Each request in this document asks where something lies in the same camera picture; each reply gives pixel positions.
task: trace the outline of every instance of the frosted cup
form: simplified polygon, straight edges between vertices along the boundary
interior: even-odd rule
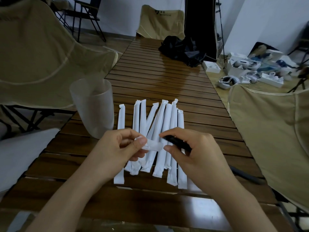
[[[114,127],[112,85],[102,78],[87,78],[73,82],[70,92],[87,131],[100,139]]]

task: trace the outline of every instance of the person's left hand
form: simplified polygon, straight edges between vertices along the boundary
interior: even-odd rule
[[[106,131],[90,152],[80,169],[91,171],[90,177],[100,184],[113,179],[128,160],[137,161],[148,151],[141,148],[147,139],[133,129]]]

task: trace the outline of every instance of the pile of items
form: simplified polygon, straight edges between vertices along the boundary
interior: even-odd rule
[[[257,81],[263,82],[278,88],[284,84],[284,80],[291,80],[292,76],[297,77],[299,66],[278,50],[266,50],[261,55],[250,54],[248,57],[242,54],[229,53],[225,73],[228,76],[222,77],[217,86],[222,89],[230,89],[235,84],[251,84]],[[209,62],[204,61],[206,71],[212,70],[218,65],[207,66]]]
[[[155,116],[159,103],[153,103],[153,106],[146,117],[146,99],[137,100],[134,105],[133,129],[147,137],[147,144],[143,147],[149,150],[143,158],[138,158],[138,161],[129,161],[122,171],[114,178],[114,184],[124,184],[124,170],[130,172],[131,175],[138,175],[141,170],[149,173],[157,155],[157,162],[154,168],[153,176],[162,178],[164,169],[168,170],[167,183],[177,186],[179,189],[187,189],[187,176],[180,166],[177,168],[176,160],[170,153],[165,151],[165,145],[172,145],[167,140],[159,137],[161,132],[180,127],[184,128],[183,111],[176,107],[178,102],[175,99],[172,104],[167,100],[162,100],[160,108]],[[125,128],[125,105],[119,105],[118,129]]]

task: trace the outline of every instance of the person's right hand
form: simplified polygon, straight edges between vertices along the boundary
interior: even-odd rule
[[[211,134],[194,130],[174,128],[162,132],[160,137],[172,135],[187,142],[192,148],[190,156],[184,155],[176,146],[166,145],[168,151],[186,175],[202,191],[210,196],[224,193],[238,184],[228,166],[220,147]]]

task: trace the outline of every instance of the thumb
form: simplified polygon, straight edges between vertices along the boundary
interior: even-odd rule
[[[176,146],[166,145],[164,150],[169,152],[180,166],[188,162],[189,157],[182,153]]]
[[[127,147],[123,148],[123,152],[129,158],[131,158],[136,152],[138,152],[145,144],[147,143],[147,138],[140,137],[137,140],[134,140]]]

